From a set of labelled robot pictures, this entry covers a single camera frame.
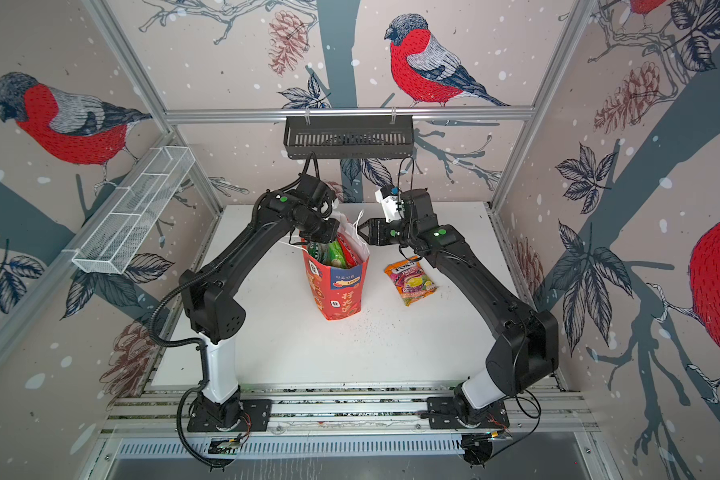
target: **green snack package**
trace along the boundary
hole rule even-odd
[[[346,268],[347,267],[347,261],[344,258],[344,252],[342,251],[342,246],[339,244],[337,240],[335,240],[333,243],[328,245],[328,250],[330,251],[331,255],[331,266],[335,266],[337,268]]]

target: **bird beak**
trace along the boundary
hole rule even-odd
[[[5,123],[6,120],[8,120],[8,116],[5,113],[5,106],[0,104],[0,120]]]

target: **metal vent grille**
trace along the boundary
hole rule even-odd
[[[190,439],[198,452],[208,455],[213,439]],[[318,436],[318,437],[251,437],[231,455],[208,455],[212,458],[235,456],[251,460],[304,457],[461,455],[461,435],[417,434],[386,436]],[[118,458],[188,458],[189,453],[178,438],[125,438]]]

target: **mounting plate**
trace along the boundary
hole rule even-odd
[[[432,430],[452,430],[454,428],[508,428],[509,418],[504,402],[496,402],[488,408],[485,420],[480,425],[466,426],[456,416],[456,407],[453,397],[429,397],[427,398],[427,412],[433,415],[423,414],[422,418],[429,420],[429,427]]]
[[[251,417],[251,432],[266,432],[269,413],[272,410],[272,400],[240,400],[240,403],[242,412]],[[212,419],[203,408],[196,408],[193,413],[195,416],[190,417],[190,422],[186,426],[188,432],[244,432],[248,429],[246,421],[240,419],[230,430],[220,430],[219,423]]]

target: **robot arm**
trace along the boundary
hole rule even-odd
[[[388,204],[394,194],[390,190],[379,197],[384,194]],[[451,279],[488,324],[496,343],[485,369],[454,390],[457,417],[467,425],[479,424],[492,402],[517,395],[557,369],[557,320],[509,292],[455,228],[440,225],[426,190],[404,192],[398,203],[402,215],[385,207],[387,218],[366,221],[360,235],[371,245],[410,246]]]

